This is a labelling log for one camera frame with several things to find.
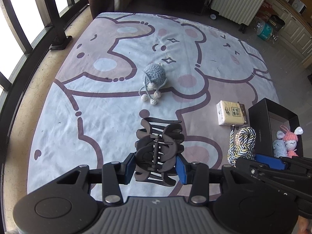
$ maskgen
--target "cabinet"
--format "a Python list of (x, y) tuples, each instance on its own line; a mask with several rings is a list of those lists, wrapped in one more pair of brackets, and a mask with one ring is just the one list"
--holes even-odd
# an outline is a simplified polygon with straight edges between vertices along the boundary
[(280, 17), (280, 19), (285, 20), (287, 18), (290, 12), (283, 5), (281, 5), (276, 0), (266, 0), (266, 1), (272, 5), (272, 9), (274, 9), (274, 11)]
[(303, 28), (291, 43), (304, 57), (307, 57), (312, 49), (312, 36), (307, 29)]
[(287, 41), (292, 43), (298, 34), (303, 30), (302, 23), (299, 22), (291, 13), (285, 18), (285, 26), (279, 31)]
[(312, 64), (312, 29), (300, 14), (285, 0), (266, 0), (285, 26), (279, 31), (280, 41), (289, 46), (307, 68)]

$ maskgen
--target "blue crocheted ball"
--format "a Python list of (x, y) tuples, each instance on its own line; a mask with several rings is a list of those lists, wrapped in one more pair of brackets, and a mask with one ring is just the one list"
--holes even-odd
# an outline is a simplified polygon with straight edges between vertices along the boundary
[(148, 83), (154, 83), (156, 89), (159, 89), (166, 81), (166, 71), (163, 66), (159, 64), (147, 65), (143, 70), (143, 82), (144, 85)]
[[(143, 70), (143, 82), (144, 85), (138, 91), (139, 95), (143, 96), (141, 99), (146, 101), (147, 97), (149, 97), (151, 104), (155, 105), (157, 103), (156, 98), (160, 98), (161, 96), (159, 89), (167, 82), (166, 71), (163, 66), (160, 64), (147, 65)], [(145, 89), (147, 96), (142, 95), (141, 91), (143, 89)], [(155, 90), (155, 98), (150, 95), (149, 90)]]

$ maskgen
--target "pink crocheted doll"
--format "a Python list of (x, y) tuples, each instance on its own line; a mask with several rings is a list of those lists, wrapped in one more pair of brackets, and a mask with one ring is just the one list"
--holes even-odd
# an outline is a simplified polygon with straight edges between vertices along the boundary
[(303, 130), (301, 127), (297, 127), (294, 132), (291, 132), (287, 127), (281, 125), (281, 130), (277, 131), (276, 137), (277, 139), (283, 139), (286, 149), (287, 149), (287, 156), (292, 158), (293, 156), (297, 156), (295, 153), (297, 141), (298, 141), (298, 134), (302, 134)]

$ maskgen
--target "white cabinet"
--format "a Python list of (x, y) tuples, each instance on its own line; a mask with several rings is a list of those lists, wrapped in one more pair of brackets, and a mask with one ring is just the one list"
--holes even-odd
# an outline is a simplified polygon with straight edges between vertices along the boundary
[(266, 0), (272, 5), (272, 9), (277, 13), (280, 19), (285, 20), (289, 15), (289, 11), (276, 0)]
[(292, 43), (298, 34), (303, 30), (304, 26), (295, 18), (291, 13), (288, 14), (287, 18), (284, 20), (285, 26), (279, 31), (287, 41)]
[(291, 42), (303, 56), (307, 57), (312, 49), (312, 36), (303, 28), (298, 36)]

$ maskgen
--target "balcony railing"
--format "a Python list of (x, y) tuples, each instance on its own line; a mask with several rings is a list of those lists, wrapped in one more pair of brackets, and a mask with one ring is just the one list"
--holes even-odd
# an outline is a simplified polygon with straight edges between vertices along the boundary
[(3, 88), (3, 92), (0, 96), (1, 233), (4, 233), (6, 230), (2, 198), (4, 163), (17, 110), (30, 80), (45, 54), (49, 49), (62, 50), (66, 48), (72, 37), (66, 36), (64, 29), (69, 26), (88, 4), (88, 0), (67, 0), (67, 7), (59, 13), (55, 0), (35, 0), (35, 2), (44, 28), (35, 40), (30, 43), (16, 16), (11, 0), (0, 0), (0, 7), (7, 24), (24, 53), (9, 79), (0, 72), (0, 86)]

